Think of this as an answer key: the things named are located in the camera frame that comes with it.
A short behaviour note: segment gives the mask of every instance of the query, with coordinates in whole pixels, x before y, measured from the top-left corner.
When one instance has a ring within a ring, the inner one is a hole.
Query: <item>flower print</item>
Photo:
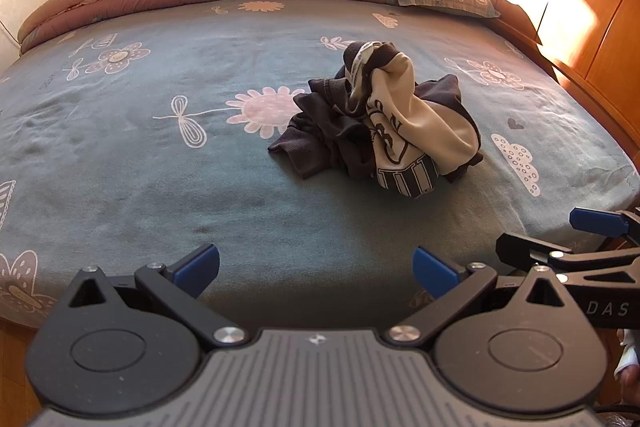
[[[398,19],[394,19],[393,17],[387,17],[386,15],[382,15],[380,13],[372,14],[376,19],[380,21],[381,24],[385,25],[387,28],[395,28],[398,26]]]
[[[141,49],[142,42],[134,42],[122,49],[113,48],[102,52],[98,56],[98,61],[84,70],[84,73],[95,73],[95,71],[104,70],[105,73],[117,73],[129,66],[131,60],[138,60],[146,57],[151,50]]]
[[[333,51],[345,50],[352,42],[355,41],[343,41],[342,37],[333,37],[331,40],[328,37],[320,37],[320,43]]]
[[[291,117],[300,112],[293,97],[303,92],[304,89],[290,92],[289,87],[280,86],[277,92],[265,87],[262,93],[249,89],[248,94],[236,94],[237,100],[229,100],[226,105],[237,107],[242,112],[227,118],[226,123],[245,123],[245,132],[260,131],[260,137],[264,139],[271,138],[276,128],[282,134]]]
[[[76,33],[78,32],[78,30],[73,30],[70,31],[68,34],[66,34],[65,36],[63,36],[56,44],[60,44],[60,42],[64,42],[72,37],[74,37],[76,35]]]
[[[118,36],[117,33],[111,33],[100,39],[97,39],[96,41],[94,41],[93,39],[87,39],[82,43],[82,45],[79,48],[69,53],[69,58],[74,57],[75,55],[78,54],[80,50],[83,50],[84,48],[89,47],[89,45],[93,50],[98,50],[100,48],[108,48],[113,44],[113,41],[117,36]]]
[[[516,76],[513,73],[508,73],[507,71],[502,71],[498,66],[488,60],[485,60],[482,64],[473,60],[468,60],[467,62],[469,66],[480,71],[480,76],[482,76],[482,78],[487,82],[492,82],[493,84],[502,83],[505,86],[513,87],[513,89],[517,90],[524,89],[524,87],[522,87],[522,80],[519,76]]]
[[[37,272],[38,255],[33,250],[22,252],[11,265],[0,253],[0,298],[18,311],[48,315],[56,300],[35,292]]]
[[[239,10],[247,12],[273,12],[283,8],[284,4],[275,1],[249,1],[238,5]]]
[[[513,54],[516,55],[516,57],[524,58],[524,55],[518,48],[516,48],[516,46],[511,44],[509,41],[504,41],[504,43],[507,45],[508,49],[510,49],[513,52]]]
[[[80,64],[82,64],[82,58],[78,58],[77,60],[75,60],[74,63],[71,65],[70,70],[65,70],[65,69],[62,70],[62,71],[69,72],[69,74],[66,76],[67,82],[78,77],[78,75],[80,74],[80,70],[78,69],[80,67]]]
[[[485,60],[482,64],[474,60],[468,60],[467,63],[475,68],[475,70],[464,70],[450,58],[445,58],[444,60],[449,65],[449,68],[462,71],[483,86],[488,86],[489,84],[504,84],[518,91],[524,89],[519,76],[508,73],[507,71],[502,71],[498,66],[488,60]]]
[[[168,116],[153,116],[154,120],[166,120],[167,118],[175,118],[178,120],[178,129],[182,139],[191,149],[200,149],[207,143],[207,133],[204,128],[193,118],[192,116],[202,116],[204,114],[211,114],[218,111],[233,110],[233,107],[223,107],[222,109],[209,109],[206,111],[193,112],[191,114],[185,114],[189,99],[183,94],[174,96],[171,101],[171,110],[174,112]]]

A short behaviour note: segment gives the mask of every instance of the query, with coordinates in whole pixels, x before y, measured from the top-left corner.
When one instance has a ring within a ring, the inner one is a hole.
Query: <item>wooden furniture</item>
[[[555,77],[640,166],[640,0],[491,0],[488,20]]]
[[[24,356],[35,330],[0,319],[0,426],[24,427],[40,410],[24,376]]]

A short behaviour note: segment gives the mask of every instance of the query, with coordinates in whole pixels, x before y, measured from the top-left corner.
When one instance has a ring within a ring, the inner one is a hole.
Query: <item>circular hub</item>
[[[109,62],[119,62],[127,58],[128,55],[129,55],[129,52],[124,52],[124,51],[118,52],[114,55],[111,55],[111,57],[109,57]]]
[[[145,347],[145,341],[130,331],[92,331],[76,340],[71,356],[80,367],[108,373],[135,364],[145,354]]]
[[[489,354],[514,371],[542,371],[558,363],[562,346],[541,331],[508,330],[489,341]]]

